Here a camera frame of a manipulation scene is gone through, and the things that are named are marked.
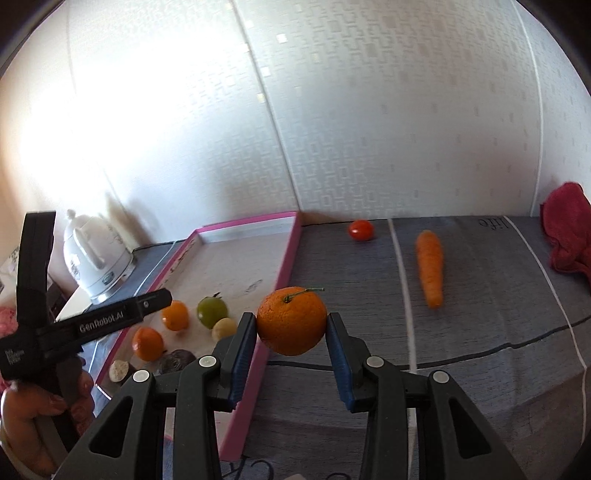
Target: screw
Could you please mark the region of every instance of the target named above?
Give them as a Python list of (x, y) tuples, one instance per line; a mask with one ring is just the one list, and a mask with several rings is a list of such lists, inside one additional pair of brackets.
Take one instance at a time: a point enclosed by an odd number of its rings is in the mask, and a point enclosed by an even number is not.
[(442, 370), (437, 370), (433, 374), (433, 380), (435, 380), (437, 383), (447, 383), (449, 382), (449, 375)]
[(372, 368), (379, 368), (384, 366), (384, 359), (379, 356), (370, 356), (365, 362), (368, 364), (369, 367)]
[(217, 360), (214, 356), (206, 355), (199, 359), (199, 365), (202, 367), (208, 368), (213, 367), (217, 363)]
[(138, 370), (136, 373), (134, 373), (134, 381), (136, 381), (137, 383), (145, 382), (149, 378), (150, 372), (148, 372), (147, 370)]

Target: tangerine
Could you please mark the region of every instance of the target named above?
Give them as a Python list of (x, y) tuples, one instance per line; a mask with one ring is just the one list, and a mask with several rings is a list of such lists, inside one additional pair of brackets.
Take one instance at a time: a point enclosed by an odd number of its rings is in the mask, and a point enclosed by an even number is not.
[(189, 327), (189, 310), (180, 300), (173, 302), (161, 311), (162, 323), (168, 330), (178, 332)]
[(131, 342), (136, 356), (144, 362), (158, 360), (164, 353), (164, 341), (152, 327), (140, 327)]
[(326, 331), (326, 307), (314, 290), (287, 287), (262, 301), (256, 314), (256, 331), (267, 347), (296, 356), (314, 348)]

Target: cherry tomato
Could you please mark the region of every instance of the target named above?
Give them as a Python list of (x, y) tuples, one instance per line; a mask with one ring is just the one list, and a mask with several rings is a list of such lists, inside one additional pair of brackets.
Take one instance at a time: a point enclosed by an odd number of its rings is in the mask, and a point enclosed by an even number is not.
[(349, 235), (358, 242), (366, 242), (374, 237), (374, 226), (367, 220), (355, 220), (349, 225)]

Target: green tomato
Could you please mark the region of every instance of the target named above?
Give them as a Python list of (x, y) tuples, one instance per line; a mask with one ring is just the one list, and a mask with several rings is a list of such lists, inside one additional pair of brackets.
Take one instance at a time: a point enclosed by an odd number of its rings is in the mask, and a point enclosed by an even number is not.
[(216, 293), (213, 297), (205, 297), (197, 305), (197, 318), (210, 330), (218, 321), (228, 316), (228, 306), (218, 295)]

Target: patterned wallpaper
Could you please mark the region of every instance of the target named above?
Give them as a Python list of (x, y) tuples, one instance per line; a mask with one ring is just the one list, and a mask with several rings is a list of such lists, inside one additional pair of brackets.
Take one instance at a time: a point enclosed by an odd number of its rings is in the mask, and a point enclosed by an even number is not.
[(590, 102), (514, 0), (66, 0), (0, 81), (0, 167), (16, 217), (101, 213), (130, 246), (298, 208), (527, 215), (591, 188)]
[(510, 0), (238, 7), (304, 211), (527, 211), (539, 111)]

